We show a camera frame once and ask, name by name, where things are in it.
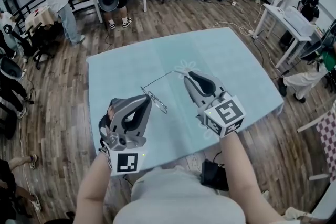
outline wooden floor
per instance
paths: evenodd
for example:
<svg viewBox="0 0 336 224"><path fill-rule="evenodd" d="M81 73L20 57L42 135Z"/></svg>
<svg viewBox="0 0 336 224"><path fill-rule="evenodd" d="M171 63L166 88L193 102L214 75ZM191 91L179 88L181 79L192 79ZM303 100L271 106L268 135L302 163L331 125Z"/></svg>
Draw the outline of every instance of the wooden floor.
<svg viewBox="0 0 336 224"><path fill-rule="evenodd" d="M158 0L148 0L148 12L144 13L142 0L128 0L133 23L123 29L121 19L116 16L117 27L110 31L107 38L107 42L113 45L105 43L107 32L99 23L95 11L87 10L76 15L78 27L86 35L82 45L70 46L69 42L61 39L55 58L42 64L40 70L36 70L32 62L26 65L28 77L36 87L37 95L36 103L29 106L28 115L23 117L20 125L25 155L36 153L40 157L36 170L31 171L27 167L27 178L32 192L41 201L41 223L65 217L66 211L76 210L79 185L96 155L90 129L86 58L138 41L209 29L217 22L232 22L251 29L249 20L255 29L254 20L260 6L252 0L234 1L238 3L235 7L196 0L166 0L161 5ZM238 27L227 24L215 27L227 26L262 63L260 52L252 39L242 35ZM278 36L283 32L280 27L275 29ZM273 62L277 62L282 56L277 45L278 38L272 35L266 39L265 35L266 32L263 32L260 40L266 44ZM265 70L270 77L277 77L279 74L270 62L267 51L258 42L256 45L264 56ZM306 69L307 65L300 63L290 74ZM23 84L26 88L31 88L26 80ZM320 82L307 96L305 104L295 101L292 94L293 90L290 89L280 116L270 114L239 134L261 190L270 191L270 203L281 214L289 206L310 211L328 185L327 179L308 181L310 175L327 172L317 132L309 129L298 134L296 129L316 117L314 109L329 99L330 93ZM218 146L214 146L176 162L187 169L201 171L202 161L205 158L213 159L218 151ZM19 155L18 123L12 140L0 137L0 158L9 160ZM22 167L14 174L18 185L27 188ZM137 177L132 176L130 180L134 181ZM112 223L113 216L130 201L130 193L130 186L124 179L111 179L105 206L108 223ZM31 205L27 207L36 220Z"/></svg>

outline light blue jeans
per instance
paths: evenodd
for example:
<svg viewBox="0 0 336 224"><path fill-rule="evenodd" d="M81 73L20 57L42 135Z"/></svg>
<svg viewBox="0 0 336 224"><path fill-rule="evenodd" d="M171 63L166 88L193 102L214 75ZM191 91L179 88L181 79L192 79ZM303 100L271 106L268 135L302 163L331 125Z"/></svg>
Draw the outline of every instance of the light blue jeans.
<svg viewBox="0 0 336 224"><path fill-rule="evenodd" d="M69 3L59 10L58 15L62 20L65 38L69 39L73 45L77 44L80 41L80 35Z"/></svg>

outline black pants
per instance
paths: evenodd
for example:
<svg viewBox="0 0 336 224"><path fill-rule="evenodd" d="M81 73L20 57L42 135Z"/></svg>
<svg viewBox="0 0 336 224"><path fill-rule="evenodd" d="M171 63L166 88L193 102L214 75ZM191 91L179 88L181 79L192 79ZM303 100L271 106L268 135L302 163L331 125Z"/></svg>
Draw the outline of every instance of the black pants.
<svg viewBox="0 0 336 224"><path fill-rule="evenodd" d="M292 44L293 35L286 31L284 35L280 38L280 43L283 44L285 47L289 47Z"/></svg>
<svg viewBox="0 0 336 224"><path fill-rule="evenodd" d="M0 31L0 47L4 49L6 55L9 58L14 56L14 51L11 48L9 48L9 46L7 45L7 43L5 41L4 34L2 33L2 31Z"/></svg>
<svg viewBox="0 0 336 224"><path fill-rule="evenodd" d="M11 103L17 111L22 111L23 106L13 91L26 98L27 93L25 88L17 80L9 79L2 74L0 74L0 80L0 97Z"/></svg>

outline pink and white checkered cloth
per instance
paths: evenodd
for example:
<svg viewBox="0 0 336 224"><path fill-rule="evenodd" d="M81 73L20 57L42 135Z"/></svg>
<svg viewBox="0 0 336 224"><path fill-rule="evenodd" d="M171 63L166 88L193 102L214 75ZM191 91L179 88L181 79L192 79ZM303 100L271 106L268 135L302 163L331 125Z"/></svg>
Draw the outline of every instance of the pink and white checkered cloth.
<svg viewBox="0 0 336 224"><path fill-rule="evenodd" d="M327 156L330 182L336 180L336 101L332 109L316 125Z"/></svg>

